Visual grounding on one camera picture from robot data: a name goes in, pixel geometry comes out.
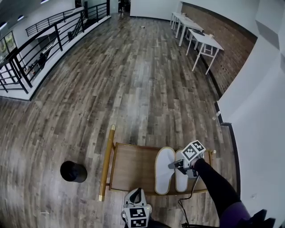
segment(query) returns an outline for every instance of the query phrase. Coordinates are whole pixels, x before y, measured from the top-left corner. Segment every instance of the black cylinder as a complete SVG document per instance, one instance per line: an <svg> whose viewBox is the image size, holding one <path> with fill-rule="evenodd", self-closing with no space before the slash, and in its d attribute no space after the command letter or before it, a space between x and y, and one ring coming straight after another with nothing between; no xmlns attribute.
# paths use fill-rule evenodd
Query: black cylinder
<svg viewBox="0 0 285 228"><path fill-rule="evenodd" d="M83 165L66 161L61 165L61 176L66 181L82 183L87 178L87 170Z"/></svg>

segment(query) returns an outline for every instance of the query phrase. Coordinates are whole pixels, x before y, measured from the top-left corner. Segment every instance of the purple clothing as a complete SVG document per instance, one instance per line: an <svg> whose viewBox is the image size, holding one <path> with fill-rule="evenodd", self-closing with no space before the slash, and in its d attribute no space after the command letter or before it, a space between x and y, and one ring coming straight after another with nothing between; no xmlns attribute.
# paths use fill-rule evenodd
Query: purple clothing
<svg viewBox="0 0 285 228"><path fill-rule="evenodd" d="M220 228L234 228L241 219L249 220L251 217L242 202L229 206L220 218Z"/></svg>

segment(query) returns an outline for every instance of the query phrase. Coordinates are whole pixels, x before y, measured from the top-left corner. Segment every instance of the brick wall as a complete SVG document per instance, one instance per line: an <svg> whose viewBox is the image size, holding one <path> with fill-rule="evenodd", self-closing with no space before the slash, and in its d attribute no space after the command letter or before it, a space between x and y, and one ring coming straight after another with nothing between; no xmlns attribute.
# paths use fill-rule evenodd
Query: brick wall
<svg viewBox="0 0 285 228"><path fill-rule="evenodd" d="M211 72L223 94L247 60L257 37L235 22L204 8L183 3L182 12L200 25L204 33L213 34L224 48L224 51L219 51L211 66ZM204 59L208 65L212 60L207 56Z"/></svg>

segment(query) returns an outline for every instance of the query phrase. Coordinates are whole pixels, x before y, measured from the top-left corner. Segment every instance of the gold pole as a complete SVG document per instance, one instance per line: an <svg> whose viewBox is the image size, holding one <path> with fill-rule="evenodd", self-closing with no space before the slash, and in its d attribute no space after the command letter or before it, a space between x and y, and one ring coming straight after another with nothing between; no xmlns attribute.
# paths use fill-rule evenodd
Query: gold pole
<svg viewBox="0 0 285 228"><path fill-rule="evenodd" d="M105 199L105 190L106 190L106 182L107 182L107 175L111 157L111 151L113 146L114 134L115 134L116 126L114 124L111 125L109 131L109 137L107 141L107 147L105 151L104 163L103 163L103 170L101 176L101 183L100 183L100 194L99 194L99 201L104 201Z"/></svg>

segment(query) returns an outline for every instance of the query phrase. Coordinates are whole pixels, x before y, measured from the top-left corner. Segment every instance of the wire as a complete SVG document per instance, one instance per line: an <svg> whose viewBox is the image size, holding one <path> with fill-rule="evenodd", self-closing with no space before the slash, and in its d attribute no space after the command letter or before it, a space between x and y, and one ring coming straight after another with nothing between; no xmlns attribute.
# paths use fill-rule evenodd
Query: wire
<svg viewBox="0 0 285 228"><path fill-rule="evenodd" d="M196 186L196 184L197 184L197 181L198 181L199 177L200 177L200 176L198 175L198 176L196 177L194 183L193 183L192 190L191 190L191 195L190 195L188 198L181 198L181 199L178 200L178 204L179 204L179 205L181 206L181 208L183 209L183 214L184 214L184 216L185 216L185 218L186 218L186 222L187 222L188 225L189 225L189 221L188 221L188 218L187 218L187 215L186 215L186 211L185 211L185 209L184 209L184 207L183 207L182 200L188 200L188 199L190 199L190 198L192 197L193 192L194 192L194 188L195 188L195 186Z"/></svg>
<svg viewBox="0 0 285 228"><path fill-rule="evenodd" d="M194 224L182 224L182 227L183 228L215 228L215 227L212 227L212 226L203 226L203 225L194 225Z"/></svg>

